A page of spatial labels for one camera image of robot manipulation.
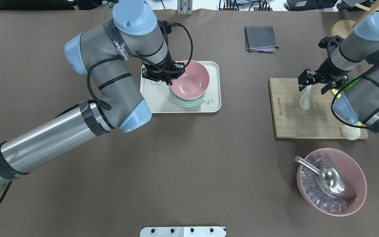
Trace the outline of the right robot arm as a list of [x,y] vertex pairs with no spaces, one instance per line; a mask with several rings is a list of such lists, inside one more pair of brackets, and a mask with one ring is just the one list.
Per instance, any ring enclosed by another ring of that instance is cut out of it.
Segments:
[[379,12],[368,15],[345,39],[323,38],[328,57],[319,69],[305,69],[298,77],[299,91],[324,84],[321,93],[337,89],[331,112],[341,123],[379,135]]

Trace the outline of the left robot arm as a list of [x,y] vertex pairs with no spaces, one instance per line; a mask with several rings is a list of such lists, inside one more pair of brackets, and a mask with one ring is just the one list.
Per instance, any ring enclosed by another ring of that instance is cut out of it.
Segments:
[[0,144],[0,204],[14,180],[115,128],[128,133],[151,119],[125,61],[141,60],[145,79],[171,86],[189,65],[175,62],[168,49],[167,35],[177,26],[183,27],[157,20],[145,0],[119,0],[110,19],[65,44],[65,57],[86,77],[92,99]]

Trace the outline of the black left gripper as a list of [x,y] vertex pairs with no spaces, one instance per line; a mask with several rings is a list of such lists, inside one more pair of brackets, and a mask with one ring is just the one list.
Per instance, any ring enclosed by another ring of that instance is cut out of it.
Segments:
[[185,72],[185,64],[177,63],[173,61],[171,66],[167,66],[164,69],[171,71],[167,73],[159,69],[144,64],[142,69],[142,77],[155,82],[165,82],[167,85],[173,85],[173,80],[178,79]]

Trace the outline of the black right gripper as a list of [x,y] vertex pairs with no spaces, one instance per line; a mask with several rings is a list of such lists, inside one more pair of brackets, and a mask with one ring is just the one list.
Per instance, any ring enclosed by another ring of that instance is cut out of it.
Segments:
[[321,94],[325,94],[332,89],[339,90],[343,84],[348,81],[348,76],[337,77],[335,79],[325,78],[318,72],[305,69],[298,77],[299,91],[302,92],[308,85],[315,85],[318,83],[325,84],[321,89]]

